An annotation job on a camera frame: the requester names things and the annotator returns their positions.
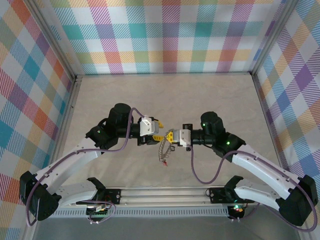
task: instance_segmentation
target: black joint cover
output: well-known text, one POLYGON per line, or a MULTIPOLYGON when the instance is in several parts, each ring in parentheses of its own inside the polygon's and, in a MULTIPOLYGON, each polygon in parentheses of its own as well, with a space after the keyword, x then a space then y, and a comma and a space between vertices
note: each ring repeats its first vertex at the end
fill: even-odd
MULTIPOLYGON (((35 176, 29 171, 26 171, 21 175, 19 193, 24 205, 27 204, 28 196, 37 182, 35 176)), ((55 193, 51 195, 46 188, 40 184, 33 193, 29 211, 38 221, 45 220, 56 211, 60 199, 60 195, 55 193)))
POLYGON ((109 132, 108 134, 105 131, 105 127, 99 125, 91 128, 91 130, 86 133, 85 137, 94 141, 97 148, 106 150, 117 145, 119 139, 115 132, 109 132))
POLYGON ((154 140, 154 138, 152 136, 146 135, 146 136, 141 136, 139 138, 137 138, 137 145, 141 146, 141 145, 156 145, 159 142, 154 140))
POLYGON ((233 176, 224 186, 225 195, 230 201, 234 202, 236 200, 241 200, 241 198, 236 194, 235 188, 243 179, 244 178, 242 176, 233 176))
MULTIPOLYGON (((95 177, 89 177, 88 181, 92 182, 97 189, 96 194, 93 196, 93 201, 111 201, 113 204, 120 204, 121 189, 108 189, 95 177)), ((94 205, 95 203, 87 203, 78 201, 78 205, 94 205)))
MULTIPOLYGON (((316 206, 319 200, 315 180, 312 177, 305 175, 300 180, 299 185, 308 194, 313 205, 316 206)), ((297 187, 291 191, 286 200, 279 198, 276 202, 279 205, 280 214, 288 222, 296 226, 302 226, 312 212, 307 198, 297 187)))

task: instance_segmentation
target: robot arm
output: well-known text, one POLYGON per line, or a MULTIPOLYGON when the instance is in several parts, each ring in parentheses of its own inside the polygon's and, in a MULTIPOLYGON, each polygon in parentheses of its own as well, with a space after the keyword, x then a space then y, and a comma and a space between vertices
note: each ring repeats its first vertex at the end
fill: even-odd
POLYGON ((27 171, 20 177, 19 193, 25 205, 35 184, 38 184, 31 194, 29 205, 30 212, 37 220, 48 218, 58 206, 88 199, 101 200, 106 195, 106 188, 95 178, 89 178, 87 182, 75 184, 67 189, 61 185, 85 164, 103 154, 103 151, 109 151, 118 143, 119 138, 126 138, 126 141, 128 138, 137 139, 138 146, 158 143, 153 135, 159 132, 159 128, 163 128, 161 122, 153 117, 140 115, 138 123, 134 123, 134 118, 130 119, 130 112, 132 114, 130 106, 123 103, 116 104, 110 110, 108 118, 93 127, 69 153, 36 174, 27 171))
POLYGON ((312 207, 297 185, 306 192, 314 206, 318 203, 316 183, 310 176, 301 178, 258 154, 244 140, 226 132, 222 119, 215 112, 201 116, 201 127, 193 130, 192 124, 183 124, 183 129, 172 131, 171 143, 186 147, 187 151, 192 145, 211 145, 219 157, 227 156, 229 162, 245 168, 266 183, 256 184, 234 176, 225 185, 225 193, 231 201, 253 200, 279 211, 293 225, 303 225, 312 207))

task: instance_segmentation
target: plaid wallpaper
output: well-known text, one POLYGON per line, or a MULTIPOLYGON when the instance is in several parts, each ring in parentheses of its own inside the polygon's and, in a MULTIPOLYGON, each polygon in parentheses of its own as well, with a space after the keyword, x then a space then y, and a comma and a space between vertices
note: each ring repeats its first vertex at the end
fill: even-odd
POLYGON ((0 240, 26 224, 19 179, 48 164, 70 88, 23 0, 0 0, 0 240))
POLYGON ((281 162, 320 196, 320 0, 299 1, 255 82, 281 162))
POLYGON ((248 72, 286 2, 35 1, 86 75, 248 72))

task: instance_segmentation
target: colorful checkered pattern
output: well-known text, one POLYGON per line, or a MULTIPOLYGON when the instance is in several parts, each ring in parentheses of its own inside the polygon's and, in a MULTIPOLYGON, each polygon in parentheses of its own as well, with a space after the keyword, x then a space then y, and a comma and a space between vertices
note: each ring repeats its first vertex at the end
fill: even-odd
POLYGON ((70 87, 23 0, 0 0, 0 240, 26 224, 19 179, 48 164, 70 87))
POLYGON ((320 196, 320 0, 299 1, 255 82, 281 162, 320 196))
POLYGON ((281 10, 285 1, 37 2, 47 22, 57 19, 60 45, 78 69, 92 75, 247 72, 273 27, 268 30, 271 20, 281 12, 274 17, 271 9, 281 10))
POLYGON ((268 30, 265 32, 265 35, 264 35, 264 37, 263 37, 263 39, 262 39, 262 41, 260 43, 260 46, 259 46, 259 48, 258 48, 258 50, 257 50, 257 52, 256 52, 256 54, 255 54, 255 56, 253 58, 253 61, 251 63, 251 66, 250 66, 249 70, 252 70, 254 68, 255 64, 257 63, 257 60, 258 60, 258 58, 259 58, 259 56, 261 54, 261 51, 265 48, 267 40, 269 39, 269 36, 272 33, 272 30, 274 29, 275 24, 279 20, 282 12, 284 10, 284 7, 285 7, 286 3, 287 3, 287 0, 282 0, 281 1, 280 5, 279 5, 275 15, 273 16, 273 19, 272 19, 272 21, 271 21, 271 23, 270 23, 270 25, 268 27, 268 30))

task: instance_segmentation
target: metal frame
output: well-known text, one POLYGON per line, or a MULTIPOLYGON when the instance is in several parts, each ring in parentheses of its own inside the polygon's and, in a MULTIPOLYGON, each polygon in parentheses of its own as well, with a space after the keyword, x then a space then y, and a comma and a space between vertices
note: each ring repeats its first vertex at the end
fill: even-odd
POLYGON ((291 16, 292 12, 294 11, 297 3, 299 0, 287 0, 284 6, 284 9, 281 13, 280 18, 275 23, 271 34, 269 35, 264 48, 262 49, 253 69, 251 71, 253 76, 256 76, 263 66, 265 60, 267 59, 268 54, 270 53, 272 47, 274 46, 275 42, 278 40, 279 35, 281 34, 282 30, 284 29, 289 17, 291 16))
MULTIPOLYGON (((182 75, 186 75, 186 74, 192 74, 192 75, 214 75, 214 76, 233 76, 233 75, 250 75, 249 72, 242 72, 242 71, 235 71, 235 72, 177 72, 177 73, 128 73, 125 74, 126 77, 143 77, 143 76, 175 76, 177 74, 182 74, 182 75)), ((111 76, 111 74, 93 74, 93 75, 82 75, 79 74, 77 75, 78 78, 86 78, 86 79, 91 79, 91 78, 101 78, 101 77, 107 77, 107 76, 111 76)), ((123 74, 118 74, 118 75, 112 75, 112 77, 119 77, 122 78, 124 75, 123 74)))
POLYGON ((41 14, 39 7, 33 2, 33 0, 23 0, 23 1, 27 6, 27 8, 29 9, 29 11, 31 12, 32 16, 34 17, 36 23, 39 25, 43 35, 45 36, 49 45, 51 46, 54 53, 56 54, 66 74, 70 79, 74 81, 76 79, 76 75, 71 65, 69 64, 67 57, 65 56, 59 44, 57 43, 55 36, 51 32, 51 29, 48 23, 46 22, 45 18, 41 14))
MULTIPOLYGON (((212 204, 210 198, 206 196, 206 190, 212 187, 222 188, 223 186, 109 187, 109 189, 121 189, 121 199, 116 205, 114 217, 229 216, 228 206, 234 206, 237 203, 212 204)), ((59 207, 50 218, 85 218, 87 217, 86 209, 86 205, 73 203, 59 207)))
POLYGON ((64 145, 67 141, 68 131, 69 131, 69 127, 70 127, 70 124, 72 121, 72 116, 74 114, 81 82, 82 82, 82 78, 77 77, 71 86, 70 97, 69 97, 69 100, 66 104, 65 113, 64 113, 64 116, 62 119, 61 127, 60 127, 58 135, 57 135, 56 145, 55 145, 53 153, 50 157, 49 164, 51 164, 56 159, 58 159, 64 151, 64 145))

